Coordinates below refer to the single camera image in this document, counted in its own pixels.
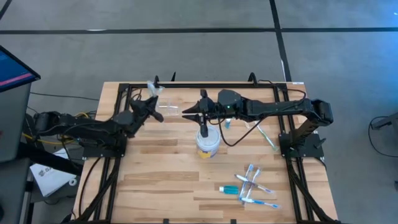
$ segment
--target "concrete floor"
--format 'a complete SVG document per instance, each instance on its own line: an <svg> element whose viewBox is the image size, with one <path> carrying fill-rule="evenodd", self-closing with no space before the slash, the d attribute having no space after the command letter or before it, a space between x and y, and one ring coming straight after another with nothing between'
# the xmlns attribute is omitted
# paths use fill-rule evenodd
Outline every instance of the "concrete floor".
<svg viewBox="0 0 398 224"><path fill-rule="evenodd" d="M396 1L276 0L282 28L398 27ZM13 0L0 30L273 27L268 1ZM341 221L396 223L398 159L373 151L367 128L398 111L398 33L284 33L292 80L329 101L335 122L321 128L331 191ZM283 81L275 34L0 35L0 44L42 79L32 91L99 98L105 81ZM38 111L95 110L84 100L31 96ZM376 147L398 155L387 127ZM73 200L39 204L34 223L57 223Z"/></svg>

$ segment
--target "monitor screen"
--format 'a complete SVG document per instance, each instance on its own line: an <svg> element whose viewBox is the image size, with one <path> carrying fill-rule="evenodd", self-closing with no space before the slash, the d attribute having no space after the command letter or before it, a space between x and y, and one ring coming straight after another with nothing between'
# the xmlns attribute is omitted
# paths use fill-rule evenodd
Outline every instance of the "monitor screen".
<svg viewBox="0 0 398 224"><path fill-rule="evenodd" d="M37 76L15 56L0 48L0 92L30 83L38 79Z"/></svg>

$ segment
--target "paper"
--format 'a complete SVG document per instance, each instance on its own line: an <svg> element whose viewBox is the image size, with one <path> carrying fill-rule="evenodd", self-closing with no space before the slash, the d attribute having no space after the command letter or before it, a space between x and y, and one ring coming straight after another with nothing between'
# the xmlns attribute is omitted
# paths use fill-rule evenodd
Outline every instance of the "paper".
<svg viewBox="0 0 398 224"><path fill-rule="evenodd" d="M54 155L68 159L65 149L55 152ZM60 187L68 183L70 179L74 179L76 177L76 175L68 174L40 164L31 165L30 170L32 171L37 185L44 197L48 197Z"/></svg>

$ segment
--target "wooden table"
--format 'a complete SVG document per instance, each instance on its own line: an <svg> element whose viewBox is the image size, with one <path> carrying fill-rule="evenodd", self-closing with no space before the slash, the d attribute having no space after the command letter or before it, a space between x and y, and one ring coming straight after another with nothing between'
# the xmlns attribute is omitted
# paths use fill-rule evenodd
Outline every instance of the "wooden table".
<svg viewBox="0 0 398 224"><path fill-rule="evenodd" d="M96 119L106 120L112 115L118 85L117 82L104 84ZM303 84L288 83L287 87L305 91ZM272 89L232 90L252 100L274 102ZM215 101L219 91L207 89L208 96ZM142 99L147 97L144 89ZM302 94L290 91L289 97L290 100L299 100ZM181 111L193 106L199 99L200 90L197 88L166 88L159 96L159 101L178 105ZM303 116L294 116L296 127L305 120ZM280 129L277 117L267 118L260 126L278 145ZM237 219L238 223L295 223L285 159L279 151L272 150L258 130L235 147L228 147L221 141L215 157L201 159L195 145L198 129L199 125L181 118L181 115L165 116L163 123L153 118L146 121L136 137L129 140L126 155L121 160L112 223L161 223L164 218L169 218L171 223L229 223L231 219ZM235 142L247 131L243 121L232 120L231 127L224 129L224 135L228 142ZM85 180L94 161L89 159L85 162L82 180ZM98 192L103 161L101 159L97 163L87 182L83 208ZM309 191L326 214L337 219L325 168L312 158L304 159L303 163ZM275 195L269 195L254 190L252 198L277 203L282 206L281 209L256 204L244 207L235 195L218 191L219 186L241 186L242 182L234 174L245 175L249 164L262 168L256 182L276 191ZM82 185L83 181L80 182L75 202L76 214ZM299 195L303 218L306 218L303 198L301 193ZM102 218L107 204L106 195Z"/></svg>

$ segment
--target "gray floor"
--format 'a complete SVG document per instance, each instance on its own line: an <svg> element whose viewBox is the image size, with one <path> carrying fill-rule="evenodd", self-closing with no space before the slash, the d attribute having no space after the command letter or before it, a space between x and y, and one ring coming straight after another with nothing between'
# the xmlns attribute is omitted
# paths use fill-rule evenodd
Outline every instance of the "gray floor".
<svg viewBox="0 0 398 224"><path fill-rule="evenodd" d="M398 27L396 1L276 0L282 27ZM208 0L13 0L0 30L132 29L160 27L273 27L268 1ZM398 111L398 33L283 34L290 72L311 98L329 101L335 122L327 138L326 163L340 220L396 223L398 159L369 145L375 116ZM0 35L5 46L38 71L41 93L99 98L104 81L145 81L158 75L181 81L284 80L274 33ZM95 110L83 100L31 96L38 111ZM372 132L375 145L398 155L387 127ZM59 222L73 200L39 205L34 223Z"/></svg>

